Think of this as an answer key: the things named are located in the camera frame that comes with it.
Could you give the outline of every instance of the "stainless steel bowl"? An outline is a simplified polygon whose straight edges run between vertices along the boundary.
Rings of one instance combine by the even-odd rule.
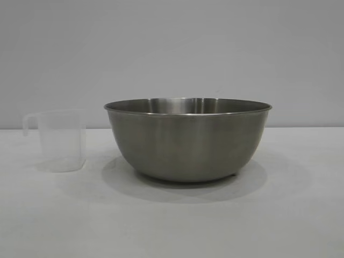
[[[202,182],[238,172],[254,154],[271,106],[217,98],[153,98],[105,105],[117,145],[148,176]]]

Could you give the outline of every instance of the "metal bowl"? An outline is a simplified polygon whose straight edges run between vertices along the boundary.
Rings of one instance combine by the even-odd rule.
[[[105,105],[117,145],[138,172],[202,182],[238,172],[254,154],[266,103],[218,98],[152,98]]]

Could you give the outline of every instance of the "bowl rim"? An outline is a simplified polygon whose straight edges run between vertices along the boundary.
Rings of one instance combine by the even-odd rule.
[[[168,114],[168,113],[149,113],[149,112],[137,112],[137,111],[126,111],[126,110],[118,110],[118,109],[113,109],[110,108],[110,105],[120,103],[120,102],[127,102],[127,101],[143,101],[143,100],[157,100],[157,99],[223,99],[226,101],[239,101],[239,102],[251,102],[255,104],[262,104],[266,105],[267,107],[264,109],[257,109],[257,110],[250,110],[250,111],[239,111],[239,112],[225,112],[225,113],[180,113],[180,114]],[[258,112],[265,112],[269,111],[272,109],[273,106],[271,106],[268,103],[265,102],[259,102],[259,101],[251,101],[251,100],[245,100],[245,99],[235,99],[235,98],[199,98],[199,97],[194,97],[194,98],[187,98],[187,97],[182,97],[182,98],[137,98],[137,99],[126,99],[122,101],[115,101],[115,102],[109,102],[104,105],[104,109],[108,111],[114,111],[114,112],[119,112],[119,113],[127,113],[127,114],[137,114],[137,115],[146,115],[146,116],[221,116],[221,115],[236,115],[236,114],[250,114],[250,113],[258,113]]]

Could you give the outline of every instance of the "measuring cup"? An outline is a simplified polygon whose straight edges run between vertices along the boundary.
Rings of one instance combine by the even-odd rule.
[[[83,110],[54,110],[27,114],[23,133],[28,135],[28,120],[36,117],[44,164],[53,172],[81,169],[85,163],[85,124]]]

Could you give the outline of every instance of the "plastic measuring cup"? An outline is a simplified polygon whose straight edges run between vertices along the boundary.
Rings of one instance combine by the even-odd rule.
[[[27,114],[23,119],[24,136],[28,120],[36,117],[45,165],[53,172],[81,169],[85,163],[85,124],[83,110],[54,110]]]

